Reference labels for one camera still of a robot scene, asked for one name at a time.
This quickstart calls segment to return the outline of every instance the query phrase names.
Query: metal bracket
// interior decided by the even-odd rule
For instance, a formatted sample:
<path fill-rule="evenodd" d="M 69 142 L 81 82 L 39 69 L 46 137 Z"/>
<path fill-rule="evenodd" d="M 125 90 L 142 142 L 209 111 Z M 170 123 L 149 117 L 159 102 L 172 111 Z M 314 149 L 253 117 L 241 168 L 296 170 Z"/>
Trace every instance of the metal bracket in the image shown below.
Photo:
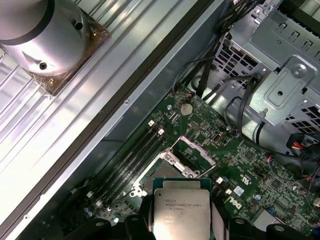
<path fill-rule="evenodd" d="M 315 69 L 297 57 L 289 59 L 279 73 L 272 72 L 252 95 L 250 106 L 273 125 L 283 122 L 303 100 Z"/>

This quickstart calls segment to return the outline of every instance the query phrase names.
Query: screw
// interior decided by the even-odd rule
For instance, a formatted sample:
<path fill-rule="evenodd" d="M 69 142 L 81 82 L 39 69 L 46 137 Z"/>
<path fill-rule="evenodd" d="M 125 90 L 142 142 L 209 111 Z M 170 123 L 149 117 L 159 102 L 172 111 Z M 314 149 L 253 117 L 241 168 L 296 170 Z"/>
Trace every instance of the screw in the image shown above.
<path fill-rule="evenodd" d="M 293 69 L 292 70 L 292 74 L 295 76 L 295 77 L 298 77 L 301 73 L 302 73 L 303 69 L 301 67 L 297 67 L 296 69 Z"/>
<path fill-rule="evenodd" d="M 46 64 L 45 62 L 41 62 L 41 63 L 39 64 L 39 68 L 40 68 L 41 70 L 45 70 L 45 69 L 47 68 L 47 64 Z"/>
<path fill-rule="evenodd" d="M 307 69 L 303 64 L 297 64 L 293 66 L 293 68 L 291 69 L 291 73 L 294 77 L 300 79 L 305 76 L 306 70 Z"/>

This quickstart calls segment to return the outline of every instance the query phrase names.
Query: ribbed metal surface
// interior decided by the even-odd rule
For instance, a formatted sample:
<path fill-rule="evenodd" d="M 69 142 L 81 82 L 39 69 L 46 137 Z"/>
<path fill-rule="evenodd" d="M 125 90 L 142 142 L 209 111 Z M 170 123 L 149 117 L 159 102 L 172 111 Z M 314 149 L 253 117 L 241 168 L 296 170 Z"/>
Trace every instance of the ribbed metal surface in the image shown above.
<path fill-rule="evenodd" d="M 111 37 L 55 97 L 0 52 L 0 224 L 196 0 L 77 0 Z"/>

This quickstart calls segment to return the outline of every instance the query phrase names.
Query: capacitor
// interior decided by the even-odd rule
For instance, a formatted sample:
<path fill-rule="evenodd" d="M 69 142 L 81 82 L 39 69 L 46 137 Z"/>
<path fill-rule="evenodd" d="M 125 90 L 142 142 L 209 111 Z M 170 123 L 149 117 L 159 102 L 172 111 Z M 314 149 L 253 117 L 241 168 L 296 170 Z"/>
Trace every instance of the capacitor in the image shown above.
<path fill-rule="evenodd" d="M 253 195 L 253 198 L 258 202 L 261 200 L 261 196 L 259 194 Z"/>
<path fill-rule="evenodd" d="M 306 196 L 308 194 L 308 190 L 306 190 L 305 188 L 299 188 L 296 193 L 300 196 Z"/>

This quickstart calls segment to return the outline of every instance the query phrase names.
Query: sticker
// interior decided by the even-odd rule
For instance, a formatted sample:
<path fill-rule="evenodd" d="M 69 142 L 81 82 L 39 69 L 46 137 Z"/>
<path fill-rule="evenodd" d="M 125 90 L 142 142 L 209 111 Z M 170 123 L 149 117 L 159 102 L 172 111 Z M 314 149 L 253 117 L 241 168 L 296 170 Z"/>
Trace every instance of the sticker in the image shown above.
<path fill-rule="evenodd" d="M 233 192 L 235 194 L 237 194 L 239 197 L 241 197 L 241 195 L 245 192 L 245 190 L 243 190 L 241 187 L 236 186 L 236 188 L 233 190 Z"/>

